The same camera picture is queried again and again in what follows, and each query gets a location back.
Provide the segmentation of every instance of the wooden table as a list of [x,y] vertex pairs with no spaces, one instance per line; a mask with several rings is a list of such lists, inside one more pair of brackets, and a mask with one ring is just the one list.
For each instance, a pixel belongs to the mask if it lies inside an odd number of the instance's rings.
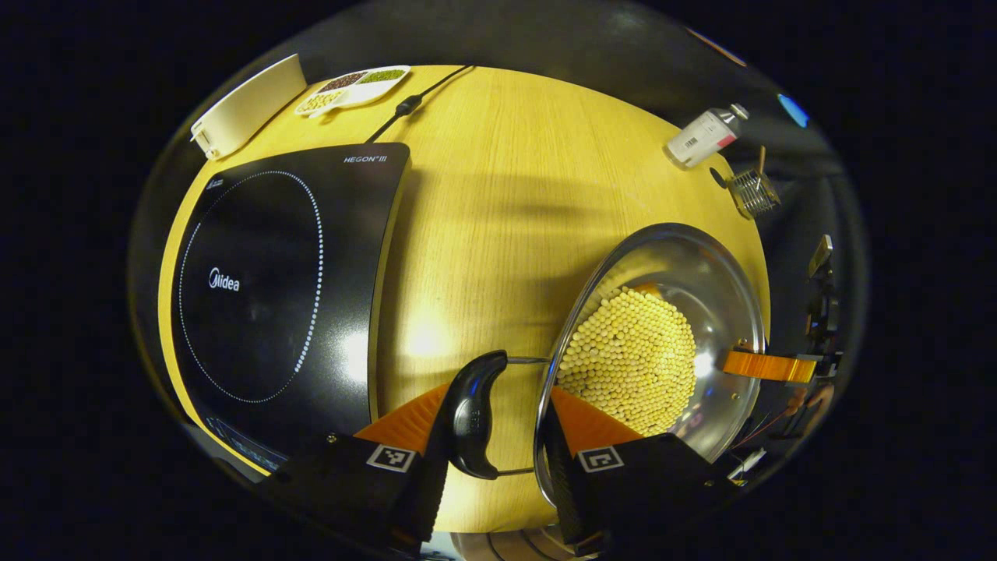
[[[362,143],[456,66],[413,68],[377,102],[322,118],[296,117],[309,87],[216,172],[309,148]],[[681,172],[662,153],[678,128],[646,111],[566,82],[474,68],[429,94],[379,142],[412,149],[381,303],[378,403],[382,413],[451,380],[489,350],[547,356],[595,266],[631,233],[684,223],[716,238],[755,288],[766,333],[769,280],[755,224],[710,176],[730,177],[719,155]],[[532,465],[538,365],[513,365],[493,390],[488,457],[499,470]],[[451,466],[436,530],[491,532],[555,520],[532,474],[474,479]]]

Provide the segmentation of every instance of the white bottle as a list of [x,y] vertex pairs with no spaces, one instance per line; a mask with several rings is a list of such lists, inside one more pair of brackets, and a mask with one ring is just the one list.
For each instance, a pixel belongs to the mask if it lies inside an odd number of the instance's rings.
[[747,119],[748,111],[740,104],[732,104],[730,111],[710,109],[668,141],[665,156],[681,170],[694,168],[737,140],[741,136],[741,121]]

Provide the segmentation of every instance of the black induction cooktop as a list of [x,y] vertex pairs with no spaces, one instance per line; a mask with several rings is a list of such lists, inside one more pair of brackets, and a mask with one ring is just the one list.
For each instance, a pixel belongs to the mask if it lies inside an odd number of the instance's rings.
[[205,425],[273,470],[352,434],[376,403],[380,275],[404,144],[318,148],[208,180],[172,283],[183,389]]

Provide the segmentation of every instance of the label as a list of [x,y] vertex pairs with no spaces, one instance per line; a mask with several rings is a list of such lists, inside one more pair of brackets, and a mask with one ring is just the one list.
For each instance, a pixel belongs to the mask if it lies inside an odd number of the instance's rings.
[[387,156],[350,156],[343,159],[344,164],[356,164],[357,162],[387,162]]
[[207,274],[207,285],[211,288],[222,288],[232,290],[233,292],[239,291],[239,281],[223,275],[217,267],[211,268],[211,272]]
[[409,466],[412,465],[412,460],[415,457],[416,452],[414,450],[381,444],[371,454],[371,457],[367,460],[367,465],[405,473],[409,470]]
[[737,139],[719,117],[707,111],[668,142],[676,160],[692,168]]
[[578,461],[587,473],[623,467],[623,460],[612,446],[581,450],[578,452]]

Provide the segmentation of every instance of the white card holder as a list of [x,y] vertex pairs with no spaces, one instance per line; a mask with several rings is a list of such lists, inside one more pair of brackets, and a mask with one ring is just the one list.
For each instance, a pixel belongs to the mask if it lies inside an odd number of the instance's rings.
[[298,55],[291,55],[243,82],[211,106],[190,127],[190,141],[197,141],[209,160],[228,156],[306,87]]

